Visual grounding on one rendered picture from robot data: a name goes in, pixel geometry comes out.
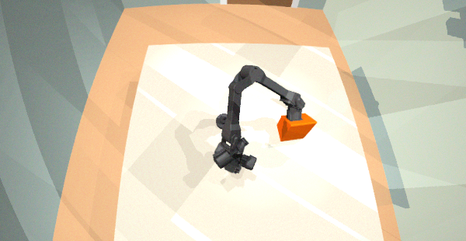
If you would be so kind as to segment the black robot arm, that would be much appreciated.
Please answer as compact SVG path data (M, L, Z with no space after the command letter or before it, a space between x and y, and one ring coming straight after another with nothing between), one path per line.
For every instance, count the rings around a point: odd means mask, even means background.
M234 159L233 156L237 158L242 156L245 146L249 145L248 141L242 138L239 125L242 92L254 82L280 96L280 101L287 106L287 119L290 122L303 121L302 109L305 108L305 101L299 93L287 90L268 78L259 66L244 65L228 86L227 119L221 132L222 149L212 155L220 169L224 167L226 171L234 174L240 173L242 167L241 160Z

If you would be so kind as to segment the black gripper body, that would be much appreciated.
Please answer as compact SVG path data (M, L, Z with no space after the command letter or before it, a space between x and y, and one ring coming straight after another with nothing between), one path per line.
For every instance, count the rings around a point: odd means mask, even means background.
M222 149L222 146L220 146L220 145L221 145L221 143L218 143L216 149L214 150L214 153L218 152L220 149ZM245 164L245 168L250 170L250 171L253 170L253 167L254 167L254 165L256 163L256 160L257 160L257 158L254 157L253 155L246 155L246 154L244 154L244 155L242 155L242 156L240 156L238 158L233 156L233 158L237 159L237 160L241 160L241 163Z

